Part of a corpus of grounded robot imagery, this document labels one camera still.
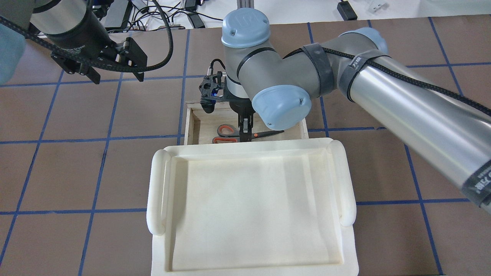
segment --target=blue joint cap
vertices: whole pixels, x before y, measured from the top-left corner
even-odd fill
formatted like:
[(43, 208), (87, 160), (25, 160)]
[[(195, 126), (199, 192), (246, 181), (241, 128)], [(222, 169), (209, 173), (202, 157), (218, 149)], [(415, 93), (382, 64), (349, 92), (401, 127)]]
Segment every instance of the blue joint cap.
[(295, 85), (276, 85), (261, 90), (252, 107), (272, 130), (285, 130), (302, 121), (312, 108), (309, 94)]
[(12, 78), (25, 48), (24, 36), (0, 24), (0, 85)]
[(357, 30), (350, 30), (347, 32), (344, 32), (340, 34), (339, 36), (347, 33), (359, 33), (362, 34), (366, 37), (368, 37), (376, 46), (377, 48), (383, 52), (384, 54), (388, 55), (389, 54), (389, 49), (387, 47), (387, 43), (385, 42), (385, 39), (380, 35), (379, 31), (377, 31), (374, 28), (370, 27), (364, 27), (364, 28), (359, 28)]
[(268, 40), (270, 35), (270, 21), (256, 9), (240, 8), (223, 19), (221, 42), (227, 47), (256, 46)]

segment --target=power adapter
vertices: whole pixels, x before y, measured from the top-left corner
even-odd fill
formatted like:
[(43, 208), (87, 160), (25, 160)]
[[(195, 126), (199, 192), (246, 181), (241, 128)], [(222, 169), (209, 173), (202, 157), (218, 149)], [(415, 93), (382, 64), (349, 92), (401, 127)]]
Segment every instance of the power adapter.
[(348, 1), (341, 0), (341, 2), (338, 3), (337, 9), (344, 21), (356, 20), (358, 18)]

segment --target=sticker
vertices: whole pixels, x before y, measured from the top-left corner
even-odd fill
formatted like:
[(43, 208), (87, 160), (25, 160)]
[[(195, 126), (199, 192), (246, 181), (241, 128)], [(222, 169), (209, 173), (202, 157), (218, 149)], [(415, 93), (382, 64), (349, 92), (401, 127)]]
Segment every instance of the sticker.
[(483, 203), (491, 194), (491, 160), (487, 161), (464, 182), (461, 192), (477, 206)]
[(76, 48), (71, 48), (71, 49), (64, 49), (64, 48), (62, 48), (62, 49), (71, 53), (71, 54), (78, 55), (78, 54), (80, 54), (80, 52), (82, 52), (82, 48), (85, 48), (85, 45), (82, 45), (82, 46), (76, 47)]

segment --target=tray handle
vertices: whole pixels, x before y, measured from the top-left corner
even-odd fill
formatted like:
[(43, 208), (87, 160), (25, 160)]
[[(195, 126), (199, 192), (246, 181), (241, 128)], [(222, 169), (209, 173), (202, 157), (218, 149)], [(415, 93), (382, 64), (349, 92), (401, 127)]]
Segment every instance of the tray handle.
[(164, 186), (169, 182), (172, 156), (164, 149), (158, 150), (152, 159), (150, 188), (148, 190), (147, 226), (155, 236), (165, 234)]
[(334, 167), (341, 206), (339, 222), (342, 226), (349, 227), (353, 225), (356, 219), (356, 200), (355, 193), (353, 192), (353, 184), (351, 182), (346, 151), (343, 144), (337, 140), (331, 141), (328, 147), (336, 159)]

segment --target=metal pole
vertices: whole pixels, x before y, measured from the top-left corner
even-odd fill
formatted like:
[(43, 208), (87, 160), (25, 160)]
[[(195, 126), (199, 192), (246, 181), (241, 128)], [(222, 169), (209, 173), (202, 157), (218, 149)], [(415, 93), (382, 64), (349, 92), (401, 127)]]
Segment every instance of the metal pole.
[(237, 0), (237, 8), (254, 8), (254, 0)]

